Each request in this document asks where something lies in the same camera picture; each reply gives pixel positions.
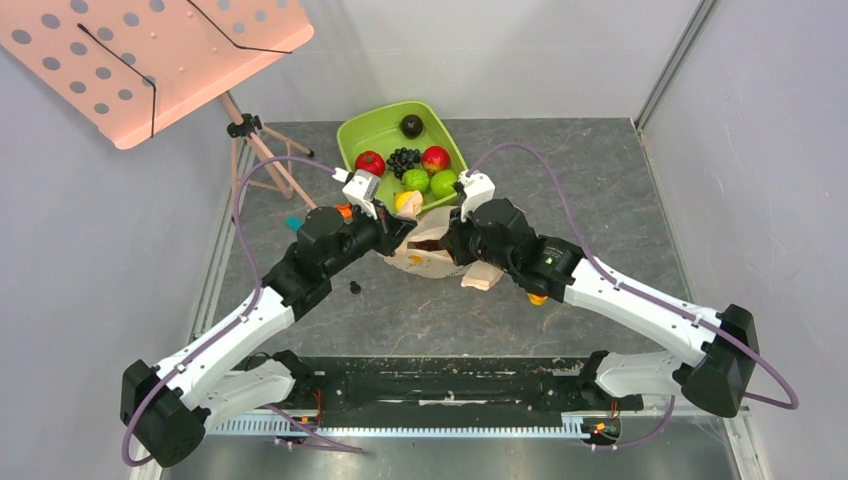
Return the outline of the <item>beige plastic banana-print bag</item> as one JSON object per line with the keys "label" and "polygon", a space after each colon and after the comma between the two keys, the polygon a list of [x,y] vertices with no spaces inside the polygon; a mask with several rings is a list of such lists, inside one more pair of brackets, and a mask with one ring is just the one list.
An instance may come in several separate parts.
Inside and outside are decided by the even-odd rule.
{"label": "beige plastic banana-print bag", "polygon": [[456,266],[442,248],[440,239],[448,230],[453,206],[441,206],[423,213],[423,196],[418,191],[413,192],[413,196],[397,215],[415,219],[418,225],[395,254],[385,256],[384,261],[408,274],[424,278],[460,277],[462,287],[488,291],[495,286],[504,275],[500,269],[482,261],[467,266]]}

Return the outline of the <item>orange curved toy block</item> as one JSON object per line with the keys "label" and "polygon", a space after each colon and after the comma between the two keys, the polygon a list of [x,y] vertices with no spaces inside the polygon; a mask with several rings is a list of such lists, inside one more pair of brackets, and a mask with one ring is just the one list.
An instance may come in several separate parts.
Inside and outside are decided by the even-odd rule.
{"label": "orange curved toy block", "polygon": [[335,205],[334,208],[340,213],[346,223],[350,223],[353,220],[353,208],[350,203]]}

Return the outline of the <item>dark purple fake plum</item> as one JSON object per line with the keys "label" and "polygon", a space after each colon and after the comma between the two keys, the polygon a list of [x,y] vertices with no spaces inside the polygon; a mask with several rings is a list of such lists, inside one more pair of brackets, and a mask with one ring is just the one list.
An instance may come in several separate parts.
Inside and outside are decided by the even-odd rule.
{"label": "dark purple fake plum", "polygon": [[408,114],[401,119],[399,129],[405,138],[415,139],[423,133],[424,122],[420,116]]}

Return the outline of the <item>green bumpy fake fruit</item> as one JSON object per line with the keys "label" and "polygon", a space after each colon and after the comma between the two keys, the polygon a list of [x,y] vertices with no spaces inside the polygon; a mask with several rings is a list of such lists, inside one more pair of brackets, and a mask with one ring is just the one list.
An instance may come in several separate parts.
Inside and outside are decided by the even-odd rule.
{"label": "green bumpy fake fruit", "polygon": [[425,170],[411,169],[406,171],[401,178],[402,185],[406,191],[418,191],[424,194],[430,186],[430,176]]}

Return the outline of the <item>pink music stand tripod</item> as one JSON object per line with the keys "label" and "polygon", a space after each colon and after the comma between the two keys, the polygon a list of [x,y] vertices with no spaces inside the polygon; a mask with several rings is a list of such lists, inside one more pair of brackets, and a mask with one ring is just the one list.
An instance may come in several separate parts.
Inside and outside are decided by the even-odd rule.
{"label": "pink music stand tripod", "polygon": [[[268,160],[273,157],[272,150],[261,138],[262,132],[266,132],[273,139],[283,142],[286,147],[286,153],[289,155],[300,152],[308,158],[314,157],[313,150],[300,145],[271,127],[264,127],[256,115],[242,112],[229,91],[220,94],[217,100],[231,120],[231,123],[227,127],[227,133],[230,136],[230,163],[233,187],[237,187],[238,182],[242,179],[242,174],[239,173],[239,158],[240,152],[244,148],[247,148],[259,161]],[[317,207],[311,196],[294,179],[291,161],[287,161],[285,164],[267,164],[264,166],[264,169],[271,178],[270,184],[254,180],[248,180],[247,183],[266,190],[279,192],[286,199],[293,199],[297,195],[310,209]]]}

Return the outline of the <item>black fake grape bunch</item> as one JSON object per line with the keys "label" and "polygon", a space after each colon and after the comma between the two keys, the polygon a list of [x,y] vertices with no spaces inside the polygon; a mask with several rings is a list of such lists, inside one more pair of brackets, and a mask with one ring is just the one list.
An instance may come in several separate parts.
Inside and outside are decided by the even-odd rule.
{"label": "black fake grape bunch", "polygon": [[421,159],[420,150],[402,147],[394,150],[385,160],[386,170],[401,180],[406,172],[420,168]]}

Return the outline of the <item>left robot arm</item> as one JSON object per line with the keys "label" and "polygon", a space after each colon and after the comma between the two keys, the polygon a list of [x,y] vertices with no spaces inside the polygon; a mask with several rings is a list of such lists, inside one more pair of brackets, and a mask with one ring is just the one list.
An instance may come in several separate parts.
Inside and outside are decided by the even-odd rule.
{"label": "left robot arm", "polygon": [[314,309],[334,275],[374,251],[391,256],[416,227],[380,202],[354,207],[345,219],[334,207],[310,211],[283,258],[254,282],[252,293],[182,350],[149,365],[137,360],[122,376],[120,419],[124,462],[163,468],[189,456],[215,423],[268,403],[306,405],[313,379],[273,362],[255,375],[225,376],[270,337]]}

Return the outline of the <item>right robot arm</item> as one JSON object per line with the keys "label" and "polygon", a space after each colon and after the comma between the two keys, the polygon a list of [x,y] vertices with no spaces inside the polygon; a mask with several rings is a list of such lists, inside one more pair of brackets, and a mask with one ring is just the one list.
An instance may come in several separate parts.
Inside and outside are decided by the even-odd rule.
{"label": "right robot arm", "polygon": [[529,299],[554,300],[607,317],[662,346],[649,354],[591,355],[577,392],[591,408],[629,395],[681,395],[710,414],[732,418],[745,397],[759,345],[753,315],[689,304],[624,275],[558,237],[537,234],[507,199],[471,213],[451,210],[440,240],[458,266],[494,267]]}

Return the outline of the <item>red fake apple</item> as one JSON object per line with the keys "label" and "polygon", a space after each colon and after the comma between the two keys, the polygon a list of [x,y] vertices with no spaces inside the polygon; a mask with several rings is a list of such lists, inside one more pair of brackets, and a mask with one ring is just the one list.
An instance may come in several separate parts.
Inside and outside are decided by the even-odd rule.
{"label": "red fake apple", "polygon": [[447,170],[451,166],[451,158],[446,149],[433,145],[421,154],[420,165],[430,176]]}

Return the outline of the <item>pink perforated music stand desk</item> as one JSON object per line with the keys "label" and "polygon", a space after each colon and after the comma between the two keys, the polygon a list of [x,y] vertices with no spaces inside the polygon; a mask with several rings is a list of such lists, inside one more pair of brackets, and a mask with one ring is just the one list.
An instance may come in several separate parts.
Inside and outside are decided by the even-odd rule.
{"label": "pink perforated music stand desk", "polygon": [[133,148],[305,45],[297,1],[4,1],[1,45]]}

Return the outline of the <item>yellow orange round toy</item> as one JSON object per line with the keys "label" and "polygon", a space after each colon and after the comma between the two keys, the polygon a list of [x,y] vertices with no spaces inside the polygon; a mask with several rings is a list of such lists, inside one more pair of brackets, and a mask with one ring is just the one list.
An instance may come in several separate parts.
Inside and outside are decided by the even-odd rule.
{"label": "yellow orange round toy", "polygon": [[542,306],[546,303],[548,297],[543,295],[536,295],[533,293],[527,294],[528,301],[535,306]]}

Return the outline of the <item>green plastic basin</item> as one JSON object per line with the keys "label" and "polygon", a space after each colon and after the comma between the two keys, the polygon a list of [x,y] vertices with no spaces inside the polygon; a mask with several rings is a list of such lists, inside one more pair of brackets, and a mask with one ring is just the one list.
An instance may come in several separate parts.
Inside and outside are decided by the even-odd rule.
{"label": "green plastic basin", "polygon": [[[401,130],[401,120],[407,115],[416,115],[423,121],[423,131],[414,139],[406,137]],[[423,151],[431,146],[447,151],[451,170],[460,173],[467,169],[463,155],[441,118],[421,101],[399,102],[357,115],[338,128],[337,143],[343,164],[349,170],[354,169],[359,154],[368,150],[387,159],[402,147]]]}

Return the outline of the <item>green fake apple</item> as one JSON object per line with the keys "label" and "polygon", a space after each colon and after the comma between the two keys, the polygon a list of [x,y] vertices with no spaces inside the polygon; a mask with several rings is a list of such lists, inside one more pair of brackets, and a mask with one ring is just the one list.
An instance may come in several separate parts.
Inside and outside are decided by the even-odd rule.
{"label": "green fake apple", "polygon": [[455,171],[445,169],[436,172],[430,178],[430,191],[437,199],[443,199],[456,193],[454,184],[458,181]]}

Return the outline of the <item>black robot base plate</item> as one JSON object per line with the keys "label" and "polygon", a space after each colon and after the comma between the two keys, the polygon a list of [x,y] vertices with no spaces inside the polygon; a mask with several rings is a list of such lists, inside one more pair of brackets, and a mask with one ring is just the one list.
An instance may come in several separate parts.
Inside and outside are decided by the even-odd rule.
{"label": "black robot base plate", "polygon": [[614,398],[592,383],[582,357],[325,356],[279,352],[295,381],[281,405],[352,411],[377,404],[518,406],[532,411],[640,411],[640,395]]}

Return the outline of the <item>aluminium frame rail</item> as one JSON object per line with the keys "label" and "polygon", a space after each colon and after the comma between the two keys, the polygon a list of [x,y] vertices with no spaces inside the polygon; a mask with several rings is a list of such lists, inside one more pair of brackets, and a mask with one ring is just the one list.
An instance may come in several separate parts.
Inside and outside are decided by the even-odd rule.
{"label": "aluminium frame rail", "polygon": [[[275,361],[250,370],[233,371],[255,375]],[[377,404],[352,411],[291,409],[268,403],[238,416],[215,423],[211,435],[272,437],[303,443],[308,438],[562,438],[575,440],[594,450],[620,450],[626,445],[623,421],[641,414],[654,415],[658,407],[644,396],[640,411],[532,411],[528,407],[410,406]]]}

